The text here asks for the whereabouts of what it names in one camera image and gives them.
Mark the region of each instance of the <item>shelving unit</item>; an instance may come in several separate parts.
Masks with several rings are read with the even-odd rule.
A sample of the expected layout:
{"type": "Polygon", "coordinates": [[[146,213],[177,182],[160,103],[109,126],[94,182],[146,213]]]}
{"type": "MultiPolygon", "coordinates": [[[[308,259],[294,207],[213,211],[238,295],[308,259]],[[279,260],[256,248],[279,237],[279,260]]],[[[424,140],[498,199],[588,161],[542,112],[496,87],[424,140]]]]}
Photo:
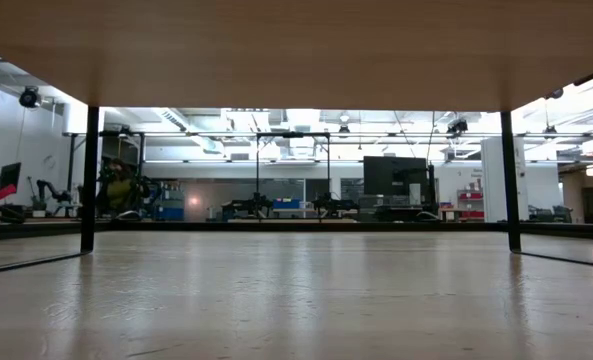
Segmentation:
{"type": "Polygon", "coordinates": [[[466,209],[460,215],[460,220],[484,221],[485,204],[482,190],[458,190],[458,208],[466,209]]]}

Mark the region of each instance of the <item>cable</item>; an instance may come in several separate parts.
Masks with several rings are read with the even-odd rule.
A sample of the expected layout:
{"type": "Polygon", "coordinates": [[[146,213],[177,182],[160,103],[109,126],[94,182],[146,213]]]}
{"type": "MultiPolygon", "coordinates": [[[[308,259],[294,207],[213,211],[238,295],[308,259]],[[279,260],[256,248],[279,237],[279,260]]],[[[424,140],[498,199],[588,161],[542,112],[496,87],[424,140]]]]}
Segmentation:
{"type": "Polygon", "coordinates": [[[429,133],[429,145],[427,145],[427,159],[429,159],[429,149],[432,147],[432,136],[434,135],[434,122],[436,121],[436,112],[432,111],[432,129],[429,133]]]}
{"type": "Polygon", "coordinates": [[[396,111],[394,111],[394,116],[396,117],[398,125],[400,125],[400,132],[403,133],[403,136],[405,137],[405,142],[407,142],[407,146],[409,146],[409,150],[411,150],[412,155],[414,156],[414,158],[416,158],[416,154],[414,154],[414,148],[412,148],[412,144],[410,144],[409,140],[407,139],[407,135],[405,134],[405,130],[403,130],[403,125],[401,125],[400,119],[398,119],[398,114],[396,113],[396,111]]]}
{"type": "Polygon", "coordinates": [[[25,129],[25,110],[23,107],[23,120],[20,124],[20,134],[18,135],[18,145],[16,145],[16,162],[20,161],[20,144],[23,141],[23,130],[25,129]]]}
{"type": "Polygon", "coordinates": [[[4,87],[5,89],[7,89],[9,92],[16,94],[16,95],[20,95],[21,92],[19,92],[18,90],[14,89],[13,87],[7,86],[5,84],[0,84],[0,87],[4,87]]]}

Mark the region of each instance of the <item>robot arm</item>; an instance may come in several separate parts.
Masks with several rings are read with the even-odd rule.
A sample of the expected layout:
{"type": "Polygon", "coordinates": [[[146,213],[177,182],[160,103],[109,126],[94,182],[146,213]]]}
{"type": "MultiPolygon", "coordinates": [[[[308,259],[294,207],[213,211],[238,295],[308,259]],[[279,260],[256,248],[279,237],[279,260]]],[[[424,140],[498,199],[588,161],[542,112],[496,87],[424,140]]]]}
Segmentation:
{"type": "Polygon", "coordinates": [[[72,197],[67,191],[63,191],[59,193],[56,191],[56,188],[52,183],[45,180],[36,180],[36,186],[38,187],[38,198],[41,201],[45,201],[45,188],[49,189],[49,192],[52,194],[52,198],[58,202],[66,202],[71,201],[72,197]]]}

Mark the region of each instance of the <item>wooden floor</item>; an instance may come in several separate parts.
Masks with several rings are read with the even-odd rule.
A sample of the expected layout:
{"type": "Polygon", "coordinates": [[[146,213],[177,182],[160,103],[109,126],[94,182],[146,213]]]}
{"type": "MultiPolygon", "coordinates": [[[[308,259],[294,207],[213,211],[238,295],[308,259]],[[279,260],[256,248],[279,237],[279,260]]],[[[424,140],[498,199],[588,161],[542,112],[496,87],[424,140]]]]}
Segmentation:
{"type": "Polygon", "coordinates": [[[496,233],[122,232],[0,273],[0,359],[125,358],[593,359],[593,267],[496,233]]]}

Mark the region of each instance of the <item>black monitor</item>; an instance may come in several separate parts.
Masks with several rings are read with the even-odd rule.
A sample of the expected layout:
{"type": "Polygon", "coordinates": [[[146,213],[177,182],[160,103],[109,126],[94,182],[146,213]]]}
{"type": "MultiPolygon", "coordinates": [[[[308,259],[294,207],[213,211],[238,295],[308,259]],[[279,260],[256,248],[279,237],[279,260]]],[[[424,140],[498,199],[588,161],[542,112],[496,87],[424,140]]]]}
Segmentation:
{"type": "Polygon", "coordinates": [[[410,184],[420,184],[422,195],[427,194],[427,159],[390,156],[365,156],[363,178],[366,195],[409,196],[410,184]]]}
{"type": "Polygon", "coordinates": [[[5,165],[0,169],[0,190],[14,185],[18,188],[18,179],[20,178],[20,163],[5,165]]]}

